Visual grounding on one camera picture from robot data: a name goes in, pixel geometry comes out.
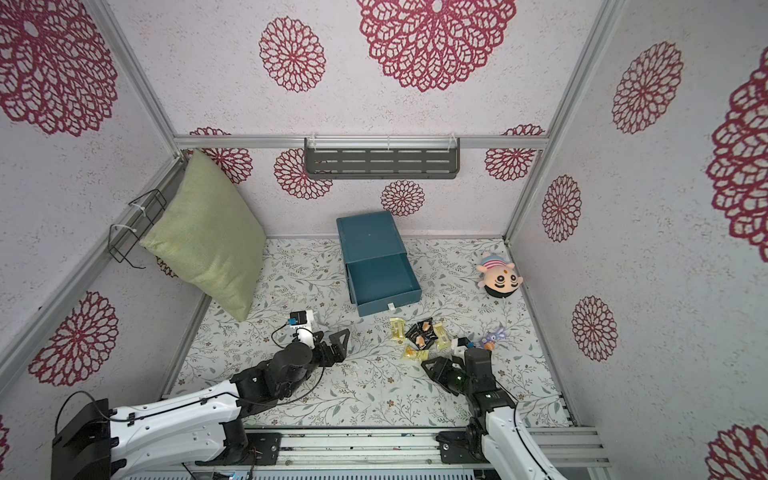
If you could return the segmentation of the yellow cookie packet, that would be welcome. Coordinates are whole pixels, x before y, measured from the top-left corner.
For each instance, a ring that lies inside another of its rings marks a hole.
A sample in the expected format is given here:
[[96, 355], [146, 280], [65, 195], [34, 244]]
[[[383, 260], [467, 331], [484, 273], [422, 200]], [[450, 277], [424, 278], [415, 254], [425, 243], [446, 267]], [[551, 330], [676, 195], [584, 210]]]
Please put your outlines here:
[[447, 333], [442, 323], [436, 323], [433, 326], [433, 333], [435, 335], [435, 345], [439, 352], [450, 350], [452, 348], [452, 338]]
[[391, 335], [394, 340], [403, 341], [406, 339], [405, 335], [405, 320], [399, 317], [390, 319]]
[[402, 359], [421, 363], [429, 359], [429, 351], [406, 347], [403, 351]]

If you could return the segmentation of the black cookie packet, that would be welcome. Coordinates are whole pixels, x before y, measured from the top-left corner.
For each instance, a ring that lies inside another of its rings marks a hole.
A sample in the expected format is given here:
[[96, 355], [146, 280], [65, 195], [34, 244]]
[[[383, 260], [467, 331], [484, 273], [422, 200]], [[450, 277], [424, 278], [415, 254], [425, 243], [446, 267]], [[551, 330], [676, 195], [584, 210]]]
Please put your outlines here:
[[431, 336], [424, 334], [414, 334], [409, 337], [409, 340], [421, 351], [428, 350], [434, 343]]
[[422, 338], [424, 341], [436, 340], [437, 334], [434, 331], [432, 318], [417, 321], [408, 329], [406, 337], [411, 341], [415, 341], [416, 338]]

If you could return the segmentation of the teal top drawer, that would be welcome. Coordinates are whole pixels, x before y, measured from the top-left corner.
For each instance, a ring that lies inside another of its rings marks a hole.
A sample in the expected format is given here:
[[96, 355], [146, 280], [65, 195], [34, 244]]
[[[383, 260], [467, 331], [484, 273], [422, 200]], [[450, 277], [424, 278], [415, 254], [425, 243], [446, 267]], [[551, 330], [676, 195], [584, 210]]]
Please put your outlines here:
[[405, 253], [347, 263], [350, 301], [360, 317], [418, 303], [421, 286]]

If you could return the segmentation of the teal drawer cabinet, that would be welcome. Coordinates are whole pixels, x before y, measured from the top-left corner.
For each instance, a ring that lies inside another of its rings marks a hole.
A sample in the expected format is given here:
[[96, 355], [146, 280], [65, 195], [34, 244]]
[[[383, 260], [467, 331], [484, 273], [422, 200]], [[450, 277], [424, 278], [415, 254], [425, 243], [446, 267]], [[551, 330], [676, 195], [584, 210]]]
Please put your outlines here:
[[336, 225], [345, 264], [406, 253], [389, 211], [338, 218]]

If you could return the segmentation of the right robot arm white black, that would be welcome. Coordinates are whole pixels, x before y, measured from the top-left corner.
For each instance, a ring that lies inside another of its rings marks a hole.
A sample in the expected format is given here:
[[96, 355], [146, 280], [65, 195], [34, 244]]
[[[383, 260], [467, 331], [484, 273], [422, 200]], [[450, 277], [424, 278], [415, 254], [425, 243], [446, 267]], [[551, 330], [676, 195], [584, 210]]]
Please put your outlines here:
[[461, 357], [435, 357], [421, 367], [443, 390], [465, 397], [471, 413], [463, 432], [436, 435], [443, 462], [487, 462], [501, 479], [564, 477], [527, 430], [517, 402], [497, 381], [491, 351], [469, 348]]

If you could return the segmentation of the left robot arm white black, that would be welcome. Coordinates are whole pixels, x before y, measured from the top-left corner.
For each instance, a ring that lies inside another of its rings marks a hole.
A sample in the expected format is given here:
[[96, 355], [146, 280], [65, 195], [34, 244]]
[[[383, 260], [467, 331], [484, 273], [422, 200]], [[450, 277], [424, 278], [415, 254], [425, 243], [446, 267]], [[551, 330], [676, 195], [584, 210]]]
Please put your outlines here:
[[345, 360], [350, 332], [301, 329], [269, 360], [198, 392], [113, 408], [92, 399], [55, 429], [54, 479], [123, 479], [159, 467], [234, 465], [250, 445], [245, 419], [296, 402], [315, 371]]

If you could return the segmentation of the purple toy figure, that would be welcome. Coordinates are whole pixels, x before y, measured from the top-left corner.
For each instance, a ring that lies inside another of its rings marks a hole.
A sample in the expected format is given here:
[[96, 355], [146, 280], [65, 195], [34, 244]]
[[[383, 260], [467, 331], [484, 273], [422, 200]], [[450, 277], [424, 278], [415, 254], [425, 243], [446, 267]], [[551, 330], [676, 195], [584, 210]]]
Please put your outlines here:
[[507, 336], [505, 330], [503, 328], [499, 328], [484, 335], [480, 339], [479, 345], [486, 350], [493, 350], [501, 341], [505, 340], [506, 338]]

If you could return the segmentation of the cartoon boy plush head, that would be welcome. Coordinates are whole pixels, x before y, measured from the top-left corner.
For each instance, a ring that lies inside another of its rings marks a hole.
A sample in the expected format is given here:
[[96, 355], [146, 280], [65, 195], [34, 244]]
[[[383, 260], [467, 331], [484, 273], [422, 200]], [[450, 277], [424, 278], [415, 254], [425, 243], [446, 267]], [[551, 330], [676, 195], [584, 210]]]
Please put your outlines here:
[[523, 284], [523, 277], [517, 273], [515, 264], [506, 262], [497, 254], [483, 253], [476, 269], [481, 273], [478, 288], [494, 298], [508, 298]]

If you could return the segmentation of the green pillow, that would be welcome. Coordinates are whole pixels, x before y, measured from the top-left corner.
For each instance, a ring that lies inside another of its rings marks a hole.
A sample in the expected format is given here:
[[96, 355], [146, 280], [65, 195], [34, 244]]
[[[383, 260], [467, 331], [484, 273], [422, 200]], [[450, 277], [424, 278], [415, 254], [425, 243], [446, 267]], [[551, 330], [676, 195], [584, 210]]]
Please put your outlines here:
[[264, 262], [266, 234], [234, 184], [200, 150], [140, 245], [235, 320], [247, 319]]

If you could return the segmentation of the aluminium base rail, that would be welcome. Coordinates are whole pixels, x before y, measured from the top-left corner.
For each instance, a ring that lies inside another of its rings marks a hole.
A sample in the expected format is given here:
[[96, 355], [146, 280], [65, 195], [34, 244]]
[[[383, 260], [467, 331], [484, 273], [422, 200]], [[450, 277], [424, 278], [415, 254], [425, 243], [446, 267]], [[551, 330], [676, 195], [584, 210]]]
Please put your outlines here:
[[[442, 461], [436, 435], [459, 428], [374, 429], [267, 429], [252, 428], [236, 434], [242, 450], [233, 457], [223, 452], [223, 438], [211, 430], [184, 433], [179, 439], [163, 440], [157, 446], [118, 446], [113, 455], [119, 465], [117, 478], [163, 470], [192, 469], [224, 471], [256, 465], [273, 469], [344, 470], [426, 468], [428, 466], [490, 467], [473, 459], [457, 463]], [[528, 430], [557, 469], [595, 470], [610, 465], [603, 443], [593, 428], [568, 427]]]

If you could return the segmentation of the grey wall shelf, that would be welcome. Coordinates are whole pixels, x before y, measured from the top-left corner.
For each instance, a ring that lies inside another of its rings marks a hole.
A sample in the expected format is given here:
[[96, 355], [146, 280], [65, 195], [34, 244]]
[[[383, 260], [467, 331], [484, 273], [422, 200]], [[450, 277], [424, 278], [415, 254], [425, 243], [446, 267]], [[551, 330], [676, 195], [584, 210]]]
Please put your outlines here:
[[312, 180], [451, 180], [460, 170], [460, 140], [304, 140], [304, 166]]

